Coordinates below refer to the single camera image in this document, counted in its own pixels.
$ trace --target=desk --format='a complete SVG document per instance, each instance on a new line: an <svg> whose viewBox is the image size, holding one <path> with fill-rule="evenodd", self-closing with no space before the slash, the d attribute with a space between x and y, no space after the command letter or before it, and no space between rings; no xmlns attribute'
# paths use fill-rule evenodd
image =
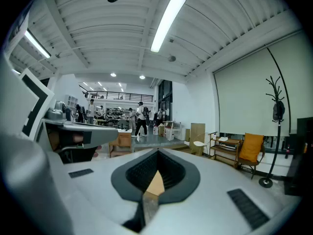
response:
<svg viewBox="0 0 313 235"><path fill-rule="evenodd" d="M124 131L122 129L117 129L118 130L118 137L114 141L109 143L109 151L110 151L110 157L111 154L113 155L125 155L125 154L130 154L132 152L132 129L128 131ZM129 151L115 151L114 147L115 146L121 146L121 147L129 147Z"/></svg>
<svg viewBox="0 0 313 235"><path fill-rule="evenodd" d="M107 122L107 121L102 120L102 119L97 119L96 121L97 121L98 125L104 125L104 123Z"/></svg>
<svg viewBox="0 0 313 235"><path fill-rule="evenodd" d="M163 121L163 123L164 123L164 136L165 137L166 137L167 131L169 131L169 137L166 137L168 140L172 140L172 133L174 131L179 131L179 134L181 137L181 122L177 122L177 123L179 123L179 128L173 128L174 123L176 123L176 121ZM168 126L168 124L171 124L171 129L166 128Z"/></svg>

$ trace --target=backpack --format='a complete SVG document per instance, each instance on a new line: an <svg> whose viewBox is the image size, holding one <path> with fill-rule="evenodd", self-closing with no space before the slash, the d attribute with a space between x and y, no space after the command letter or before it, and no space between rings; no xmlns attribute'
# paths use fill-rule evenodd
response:
<svg viewBox="0 0 313 235"><path fill-rule="evenodd" d="M146 116L148 112L148 108L147 107L143 107L143 115Z"/></svg>

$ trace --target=storage box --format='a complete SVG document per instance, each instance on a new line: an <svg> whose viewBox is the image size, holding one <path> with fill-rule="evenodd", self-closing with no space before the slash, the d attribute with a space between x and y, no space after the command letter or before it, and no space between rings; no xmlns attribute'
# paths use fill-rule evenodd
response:
<svg viewBox="0 0 313 235"><path fill-rule="evenodd" d="M163 136L163 134L164 134L164 126L159 126L158 127L158 135Z"/></svg>

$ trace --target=black pants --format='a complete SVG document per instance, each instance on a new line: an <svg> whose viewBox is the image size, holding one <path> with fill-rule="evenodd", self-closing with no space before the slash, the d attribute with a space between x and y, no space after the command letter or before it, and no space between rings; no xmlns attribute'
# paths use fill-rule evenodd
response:
<svg viewBox="0 0 313 235"><path fill-rule="evenodd" d="M157 119L157 120L156 120L156 125L159 126L160 124L162 124L162 122L163 122L163 121L162 121L161 119Z"/></svg>
<svg viewBox="0 0 313 235"><path fill-rule="evenodd" d="M145 131L145 135L147 135L146 120L141 120L141 119L138 118L135 136L138 135L138 132L139 132L139 129L140 129L141 126L143 127L143 130Z"/></svg>

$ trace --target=black pole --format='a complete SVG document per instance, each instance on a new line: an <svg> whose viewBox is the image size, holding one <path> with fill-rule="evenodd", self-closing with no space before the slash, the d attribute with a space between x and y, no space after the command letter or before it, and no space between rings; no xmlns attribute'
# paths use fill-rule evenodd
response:
<svg viewBox="0 0 313 235"><path fill-rule="evenodd" d="M278 154L278 149L279 149L279 141L280 141L280 129L281 129L281 120L282 120L282 116L280 115L280 105L279 105L279 97L278 94L279 92L276 89L276 83L274 83L273 78L270 77L271 79L271 85L274 88L274 94L275 94L275 103L276 103L276 107L277 107L277 115L278 115L278 131L277 131L277 142L276 142L276 148L275 148L275 154L274 154L274 158L273 158L273 162L272 165L270 167L269 173L265 178L261 178L259 180L259 184L265 188L271 188L273 185L273 181L271 179L269 179L271 177L271 173L273 171L274 165L275 165L275 161L276 161L276 157Z"/></svg>

